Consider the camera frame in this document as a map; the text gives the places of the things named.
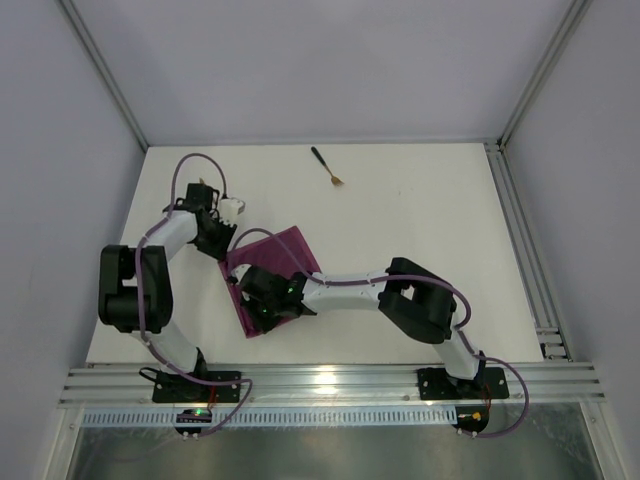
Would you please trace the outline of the purple cloth napkin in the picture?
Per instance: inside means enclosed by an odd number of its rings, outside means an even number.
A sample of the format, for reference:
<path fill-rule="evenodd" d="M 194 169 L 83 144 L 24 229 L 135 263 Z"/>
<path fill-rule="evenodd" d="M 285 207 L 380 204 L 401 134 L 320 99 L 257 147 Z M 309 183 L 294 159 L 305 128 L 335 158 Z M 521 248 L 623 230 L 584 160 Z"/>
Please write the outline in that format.
<path fill-rule="evenodd" d="M 232 267 L 240 264 L 251 264 L 262 267 L 273 274 L 279 274 L 290 278 L 296 272 L 306 270 L 320 272 L 320 266 L 311 249 L 297 226 L 278 232 L 276 237 L 293 254 L 290 256 L 285 249 L 272 238 L 263 238 L 237 248 L 227 255 L 225 261 L 219 262 L 219 270 L 224 279 L 227 279 Z M 242 294 L 236 285 L 227 285 L 236 314 L 246 338 L 254 338 L 266 334 L 276 327 L 289 323 L 293 317 L 283 317 L 276 323 L 271 322 L 262 326 L 254 321 L 247 309 L 241 305 Z"/>

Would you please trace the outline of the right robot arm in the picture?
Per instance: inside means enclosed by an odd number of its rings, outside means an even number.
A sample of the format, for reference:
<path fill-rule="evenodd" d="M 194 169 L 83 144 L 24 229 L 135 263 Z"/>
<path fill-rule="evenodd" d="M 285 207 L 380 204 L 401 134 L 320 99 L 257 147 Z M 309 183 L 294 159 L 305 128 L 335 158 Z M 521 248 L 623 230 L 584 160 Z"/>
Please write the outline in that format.
<path fill-rule="evenodd" d="M 396 257 L 385 270 L 360 275 L 297 271 L 289 277 L 251 264 L 231 271 L 240 304 L 263 332 L 283 320 L 332 311 L 375 311 L 407 337 L 431 345 L 444 365 L 444 378 L 459 394 L 480 391 L 486 361 L 462 329 L 471 307 L 450 283 Z"/>

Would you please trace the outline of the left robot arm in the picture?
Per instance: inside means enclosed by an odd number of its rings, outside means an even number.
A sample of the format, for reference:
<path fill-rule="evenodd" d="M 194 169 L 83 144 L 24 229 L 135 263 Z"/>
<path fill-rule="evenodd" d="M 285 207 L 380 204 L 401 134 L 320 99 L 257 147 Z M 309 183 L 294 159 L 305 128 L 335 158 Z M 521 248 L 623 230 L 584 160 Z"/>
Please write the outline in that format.
<path fill-rule="evenodd" d="M 190 183 L 137 246 L 108 245 L 101 252 L 99 320 L 140 341 L 158 362 L 149 377 L 155 403 L 203 402 L 214 389 L 203 353 L 173 320 L 169 262 L 188 245 L 225 260 L 244 209 L 237 198 Z"/>

